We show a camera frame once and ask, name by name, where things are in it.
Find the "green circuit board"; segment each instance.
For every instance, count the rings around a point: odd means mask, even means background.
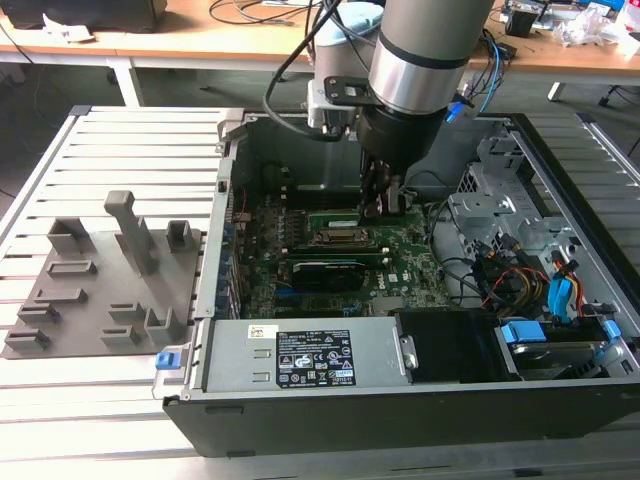
[[[256,246],[243,262],[249,288],[242,302],[242,317],[379,316],[397,308],[451,305],[444,282],[438,278],[431,249],[424,244],[426,220],[419,206],[404,216],[353,227],[358,219],[352,210],[258,207],[252,220]],[[333,234],[352,231],[363,237],[359,240],[366,251],[351,249],[342,253],[340,245],[331,244]],[[318,245],[323,235],[327,243]],[[292,244],[305,253],[295,254]],[[296,262],[340,259],[370,266],[363,272],[358,290],[300,293],[288,277]]]

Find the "blue cable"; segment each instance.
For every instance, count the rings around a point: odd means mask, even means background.
[[[496,80],[498,79],[498,70],[500,70],[500,50],[498,50],[498,46],[495,42],[491,43],[493,45],[493,51],[496,55],[496,68],[493,71],[493,78],[491,79],[491,88],[489,88],[489,93],[487,93],[487,98],[484,99],[484,103],[482,104],[482,108],[480,108],[480,113],[484,112],[489,106],[491,99],[493,98],[493,94],[496,93]]]

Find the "warning label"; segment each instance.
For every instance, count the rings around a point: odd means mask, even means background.
[[[349,330],[278,332],[276,347],[280,388],[356,384]]]

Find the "gray floor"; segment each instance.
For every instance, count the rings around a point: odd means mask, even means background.
[[[56,133],[55,125],[65,118],[72,104],[123,105],[117,86],[106,80],[107,70],[99,67],[26,66],[23,85],[0,85],[0,189],[16,194]],[[259,109],[261,97],[271,78],[268,72],[212,72],[209,91],[198,89],[192,70],[138,71],[148,106],[240,107]],[[289,74],[278,85],[274,105],[299,108],[306,97],[305,74]],[[627,151],[640,136],[640,96],[626,95],[631,105],[614,95],[608,108],[598,99],[607,86],[569,85],[562,101],[546,100],[550,84],[509,80],[500,88],[489,111],[557,113],[588,112]],[[634,154],[640,163],[640,148]],[[0,193],[0,216],[11,203]]]

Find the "blue connector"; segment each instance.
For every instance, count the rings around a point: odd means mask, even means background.
[[[507,343],[546,342],[547,337],[535,320],[512,320],[502,327]]]
[[[567,305],[571,298],[571,282],[566,278],[554,278],[549,285],[549,311],[552,315],[560,318],[560,323],[571,323],[567,315]]]
[[[607,335],[609,335],[609,340],[611,341],[622,336],[620,327],[618,327],[615,320],[605,320],[604,330],[607,332]]]
[[[449,115],[447,115],[447,123],[452,123],[456,119],[456,117],[460,114],[463,108],[464,108],[464,104],[462,102],[454,103],[453,107],[449,109]]]
[[[179,370],[180,353],[160,352],[156,355],[156,370]]]

